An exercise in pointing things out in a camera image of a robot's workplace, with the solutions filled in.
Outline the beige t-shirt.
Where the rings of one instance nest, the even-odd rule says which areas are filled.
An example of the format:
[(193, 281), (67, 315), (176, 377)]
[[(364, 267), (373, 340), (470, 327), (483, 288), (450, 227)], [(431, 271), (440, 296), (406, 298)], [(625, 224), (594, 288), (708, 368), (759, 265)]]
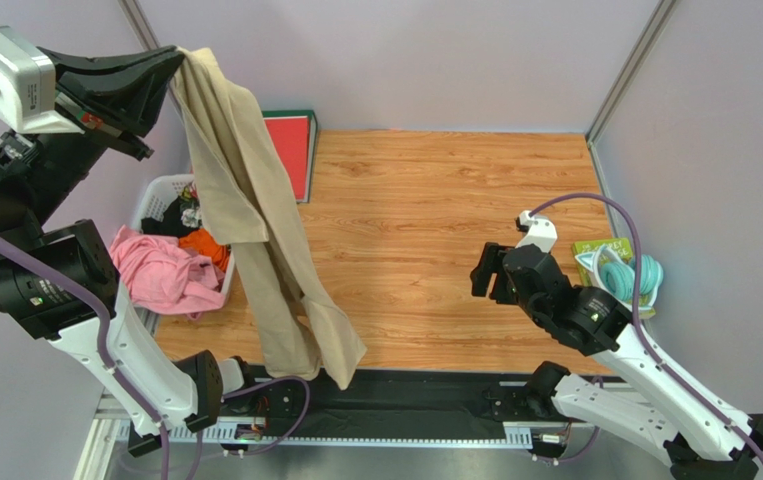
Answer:
[(267, 372), (349, 387), (367, 348), (318, 275), (288, 173), (257, 99), (208, 49), (183, 50), (172, 79), (204, 228), (227, 245)]

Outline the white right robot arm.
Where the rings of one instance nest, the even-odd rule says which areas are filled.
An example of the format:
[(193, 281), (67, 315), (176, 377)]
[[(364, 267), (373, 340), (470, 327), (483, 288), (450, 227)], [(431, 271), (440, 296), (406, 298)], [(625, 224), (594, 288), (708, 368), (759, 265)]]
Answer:
[(678, 382), (678, 366), (627, 307), (597, 287), (574, 286), (554, 257), (535, 245), (484, 245), (470, 273), (471, 293), (516, 305), (560, 344), (594, 359), (644, 401), (598, 389), (553, 362), (524, 388), (536, 415), (583, 420), (647, 452), (675, 479), (754, 479), (763, 452), (763, 414), (747, 414), (708, 389)]

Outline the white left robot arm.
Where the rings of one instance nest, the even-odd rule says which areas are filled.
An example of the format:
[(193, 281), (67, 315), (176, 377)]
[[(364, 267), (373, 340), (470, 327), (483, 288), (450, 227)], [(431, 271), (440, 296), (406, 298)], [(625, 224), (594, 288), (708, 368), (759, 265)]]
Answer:
[(165, 448), (171, 430), (215, 425), (224, 395), (247, 366), (202, 351), (169, 360), (144, 327), (90, 220), (44, 224), (108, 150), (151, 155), (169, 82), (183, 62), (173, 47), (114, 57), (43, 48), (0, 53), (0, 312), (66, 353), (128, 413), (128, 450)]

